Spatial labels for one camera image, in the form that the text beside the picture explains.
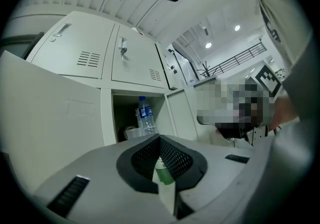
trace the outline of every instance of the open compartment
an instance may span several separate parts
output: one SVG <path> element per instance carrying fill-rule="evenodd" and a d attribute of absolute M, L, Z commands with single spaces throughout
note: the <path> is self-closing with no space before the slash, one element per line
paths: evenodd
<path fill-rule="evenodd" d="M 116 141 L 125 139 L 124 132 L 128 127 L 138 127 L 136 109 L 139 105 L 139 96 L 113 94 L 113 120 Z M 164 96 L 146 96 L 151 106 L 153 119 L 159 134 L 174 135 L 168 106 Z"/>

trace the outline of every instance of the black mesh gripper pad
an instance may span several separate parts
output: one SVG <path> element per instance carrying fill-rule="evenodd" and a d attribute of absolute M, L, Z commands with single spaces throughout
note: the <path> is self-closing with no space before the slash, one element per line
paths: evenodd
<path fill-rule="evenodd" d="M 208 168 L 206 159 L 199 152 L 166 136 L 154 135 L 124 151 L 117 160 L 117 171 L 136 191 L 157 194 L 158 186 L 152 178 L 159 157 L 175 180 L 176 192 L 194 188 Z"/>

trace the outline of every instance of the green object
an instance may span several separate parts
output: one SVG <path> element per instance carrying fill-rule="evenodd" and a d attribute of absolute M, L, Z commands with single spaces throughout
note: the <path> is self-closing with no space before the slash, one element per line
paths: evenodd
<path fill-rule="evenodd" d="M 163 162 L 161 162 L 161 164 L 158 162 L 155 170 L 158 174 L 159 180 L 165 185 L 170 185 L 175 182 Z"/>

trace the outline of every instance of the metal cabinet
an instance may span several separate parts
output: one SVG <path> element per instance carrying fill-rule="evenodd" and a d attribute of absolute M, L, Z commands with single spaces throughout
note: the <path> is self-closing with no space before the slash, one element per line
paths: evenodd
<path fill-rule="evenodd" d="M 72 12 L 45 35 L 32 64 L 60 75 L 101 79 L 115 23 L 100 16 Z"/>
<path fill-rule="evenodd" d="M 155 42 L 121 25 L 114 50 L 112 80 L 168 88 Z"/>

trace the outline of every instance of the black slot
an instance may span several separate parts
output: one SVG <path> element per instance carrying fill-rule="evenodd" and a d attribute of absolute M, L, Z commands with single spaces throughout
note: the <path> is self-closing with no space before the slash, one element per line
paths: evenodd
<path fill-rule="evenodd" d="M 89 179 L 76 176 L 49 205 L 48 209 L 66 217 L 89 183 Z"/>
<path fill-rule="evenodd" d="M 236 155 L 231 155 L 231 154 L 227 155 L 225 158 L 232 160 L 232 161 L 235 161 L 235 162 L 243 163 L 243 164 L 246 164 L 249 161 L 249 158 L 247 158 L 247 157 L 236 156 Z"/>

